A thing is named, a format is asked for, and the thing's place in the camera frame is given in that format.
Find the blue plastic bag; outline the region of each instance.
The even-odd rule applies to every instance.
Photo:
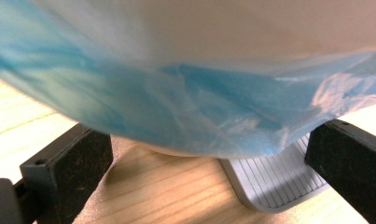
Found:
[[[104,133],[189,155],[271,155],[327,120],[376,104],[376,49],[171,62],[138,45],[152,37],[139,37],[145,26],[120,26],[138,37],[124,36],[128,43],[113,50],[56,5],[0,0],[0,78]]]

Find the wooden surface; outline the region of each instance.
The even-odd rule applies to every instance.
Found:
[[[19,164],[74,124],[0,81],[0,177],[16,182]],[[255,212],[238,201],[218,160],[112,140],[114,165],[75,223],[367,223],[333,189],[281,214]]]

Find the wood grain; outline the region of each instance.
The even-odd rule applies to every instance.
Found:
[[[75,124],[0,81],[0,177]],[[218,160],[163,155],[113,137],[115,162],[75,223],[367,223],[328,189],[281,214],[245,208]]]

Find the gray plastic tray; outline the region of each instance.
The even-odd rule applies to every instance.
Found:
[[[275,156],[221,160],[246,207],[279,213],[328,188],[327,182],[304,163],[309,136]]]

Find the plastic wrap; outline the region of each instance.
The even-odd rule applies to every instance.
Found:
[[[218,158],[376,104],[376,1],[267,2],[0,0],[0,78],[104,133]]]

